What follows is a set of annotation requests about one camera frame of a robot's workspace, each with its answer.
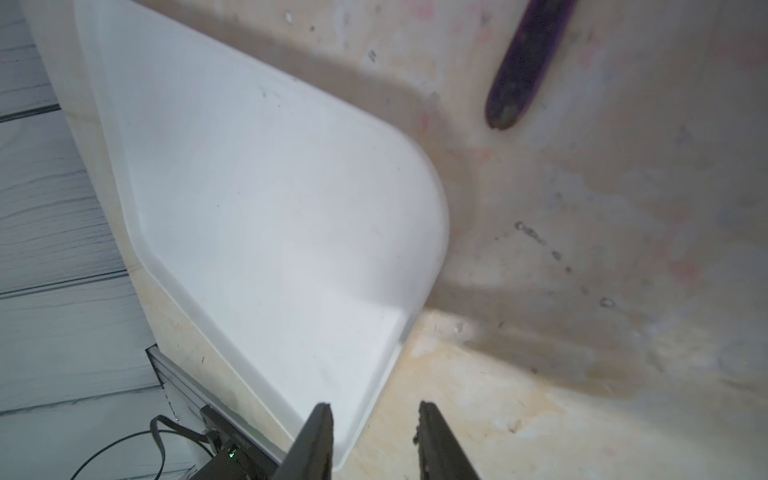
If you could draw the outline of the white rectangular tray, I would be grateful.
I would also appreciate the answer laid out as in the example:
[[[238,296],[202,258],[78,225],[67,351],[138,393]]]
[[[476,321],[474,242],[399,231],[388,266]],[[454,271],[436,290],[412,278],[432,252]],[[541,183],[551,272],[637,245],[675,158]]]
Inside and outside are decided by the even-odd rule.
[[[126,230],[151,277],[290,437],[333,466],[443,265],[449,214],[392,125],[132,1],[78,1]]]

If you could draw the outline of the dark purple spoon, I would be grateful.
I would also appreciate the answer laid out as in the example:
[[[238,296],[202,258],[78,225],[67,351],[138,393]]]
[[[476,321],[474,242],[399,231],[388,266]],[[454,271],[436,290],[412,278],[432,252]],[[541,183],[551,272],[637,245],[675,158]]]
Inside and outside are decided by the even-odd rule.
[[[533,102],[563,38],[576,0],[528,3],[491,84],[484,108],[493,130],[513,127]]]

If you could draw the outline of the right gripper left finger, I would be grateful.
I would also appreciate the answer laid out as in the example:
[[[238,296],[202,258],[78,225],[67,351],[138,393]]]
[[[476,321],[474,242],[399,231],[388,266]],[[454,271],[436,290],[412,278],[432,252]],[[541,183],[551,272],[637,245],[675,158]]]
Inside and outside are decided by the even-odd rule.
[[[333,428],[334,420],[331,406],[328,403],[318,403],[272,479],[331,479]]]

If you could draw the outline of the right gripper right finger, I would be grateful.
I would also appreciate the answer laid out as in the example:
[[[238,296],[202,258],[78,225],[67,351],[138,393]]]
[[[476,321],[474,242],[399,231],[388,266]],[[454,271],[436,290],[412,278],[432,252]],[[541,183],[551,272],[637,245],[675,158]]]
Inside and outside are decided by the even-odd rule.
[[[422,401],[413,443],[422,480],[479,480],[470,460],[435,403]]]

